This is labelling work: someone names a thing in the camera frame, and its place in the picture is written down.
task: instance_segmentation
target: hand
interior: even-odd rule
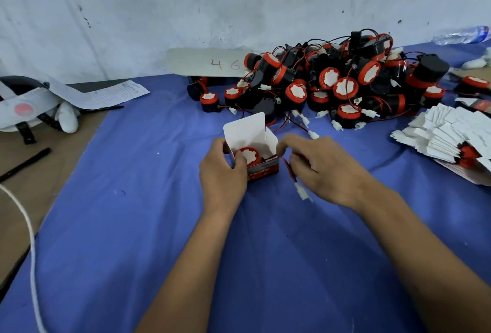
[[[213,141],[199,164],[199,180],[203,190],[204,211],[219,212],[232,219],[247,188],[247,163],[241,151],[235,154],[232,169],[224,157],[224,138]]]
[[[278,156],[287,148],[292,149],[290,165],[302,182],[320,198],[361,210],[366,195],[384,188],[329,137],[307,140],[295,134],[287,134],[276,146]]]

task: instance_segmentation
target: handwritten number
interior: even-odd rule
[[[230,68],[233,69],[233,70],[240,70],[241,69],[241,66],[236,64],[239,60],[237,59],[234,63],[232,63],[230,65]]]
[[[213,59],[212,59],[212,65],[217,65],[217,66],[219,66],[221,70],[223,70],[223,68],[221,67],[221,65],[222,65],[222,64],[223,64],[223,63],[222,63],[222,62],[220,62],[220,61],[218,61],[218,63],[213,63]]]

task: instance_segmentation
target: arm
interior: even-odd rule
[[[491,327],[491,288],[455,256],[394,191],[328,137],[287,135],[290,164],[319,197],[352,208],[394,264],[430,332],[484,332]]]
[[[242,153],[231,169],[223,150],[224,139],[216,139],[201,162],[203,213],[136,332],[207,330],[221,252],[247,187]]]

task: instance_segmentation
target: left hand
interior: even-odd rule
[[[224,157],[224,138],[213,141],[210,150],[199,164],[199,180],[203,190],[204,212],[219,213],[232,219],[247,188],[246,158],[238,151],[235,168]]]

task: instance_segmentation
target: table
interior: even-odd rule
[[[458,66],[480,56],[485,45],[409,49],[437,53]],[[223,124],[239,117],[203,113],[189,99],[183,77],[134,80],[151,94],[108,114],[37,237],[38,293],[49,331],[135,328],[202,211],[198,163],[213,138],[222,136]],[[398,191],[491,283],[489,188],[392,140],[390,132],[409,118],[337,132],[327,118],[305,114],[312,130],[334,138]],[[308,137],[291,124],[278,137],[286,132]],[[29,265],[30,256],[0,305],[0,331],[35,331]],[[423,329],[394,268],[356,214],[318,198],[302,201],[284,166],[249,183],[224,247],[209,331]]]

